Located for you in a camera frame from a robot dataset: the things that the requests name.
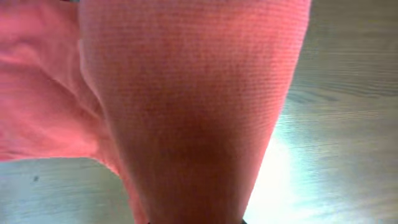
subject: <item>ribbed fabric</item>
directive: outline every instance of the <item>ribbed fabric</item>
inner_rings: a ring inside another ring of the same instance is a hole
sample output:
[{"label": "ribbed fabric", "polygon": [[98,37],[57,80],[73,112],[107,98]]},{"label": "ribbed fabric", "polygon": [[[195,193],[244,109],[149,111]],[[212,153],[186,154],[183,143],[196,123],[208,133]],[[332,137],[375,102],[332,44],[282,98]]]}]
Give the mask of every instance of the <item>ribbed fabric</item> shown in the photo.
[{"label": "ribbed fabric", "polygon": [[240,223],[309,5],[1,1],[0,161],[96,159],[138,224]]}]

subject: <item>wooden floor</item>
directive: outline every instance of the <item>wooden floor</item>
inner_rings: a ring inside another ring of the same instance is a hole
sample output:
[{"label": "wooden floor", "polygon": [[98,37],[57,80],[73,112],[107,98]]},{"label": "wooden floor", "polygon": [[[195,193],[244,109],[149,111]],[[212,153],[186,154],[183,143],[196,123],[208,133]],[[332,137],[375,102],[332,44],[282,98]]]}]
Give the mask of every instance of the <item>wooden floor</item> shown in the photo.
[{"label": "wooden floor", "polygon": [[[313,1],[245,219],[398,223],[398,1]],[[51,159],[0,164],[0,223],[132,217],[120,181],[105,168]]]}]

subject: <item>red fabric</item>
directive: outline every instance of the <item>red fabric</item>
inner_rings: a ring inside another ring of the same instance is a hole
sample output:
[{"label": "red fabric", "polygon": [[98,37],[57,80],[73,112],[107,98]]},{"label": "red fabric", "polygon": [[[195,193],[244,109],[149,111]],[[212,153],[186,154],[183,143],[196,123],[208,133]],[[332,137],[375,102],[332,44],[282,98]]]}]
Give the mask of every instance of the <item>red fabric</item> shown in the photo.
[{"label": "red fabric", "polygon": [[239,223],[309,4],[1,1],[0,161],[90,157],[138,224]]}]

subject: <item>wood surface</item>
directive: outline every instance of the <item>wood surface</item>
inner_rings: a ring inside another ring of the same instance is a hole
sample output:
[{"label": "wood surface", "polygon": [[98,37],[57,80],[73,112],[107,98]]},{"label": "wood surface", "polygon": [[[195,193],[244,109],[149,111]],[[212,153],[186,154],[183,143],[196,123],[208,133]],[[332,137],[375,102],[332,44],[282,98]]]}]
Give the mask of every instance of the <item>wood surface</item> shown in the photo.
[{"label": "wood surface", "polygon": [[[314,0],[249,224],[398,223],[398,1]],[[0,164],[0,223],[132,223],[88,159]]]}]

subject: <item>red cloth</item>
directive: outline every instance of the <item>red cloth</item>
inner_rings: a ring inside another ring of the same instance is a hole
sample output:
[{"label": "red cloth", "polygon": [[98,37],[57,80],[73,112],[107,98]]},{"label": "red cloth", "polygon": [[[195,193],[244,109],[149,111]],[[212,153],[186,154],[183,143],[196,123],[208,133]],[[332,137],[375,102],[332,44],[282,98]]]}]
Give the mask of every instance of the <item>red cloth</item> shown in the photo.
[{"label": "red cloth", "polygon": [[90,157],[138,224],[239,223],[309,5],[1,1],[0,161]]}]

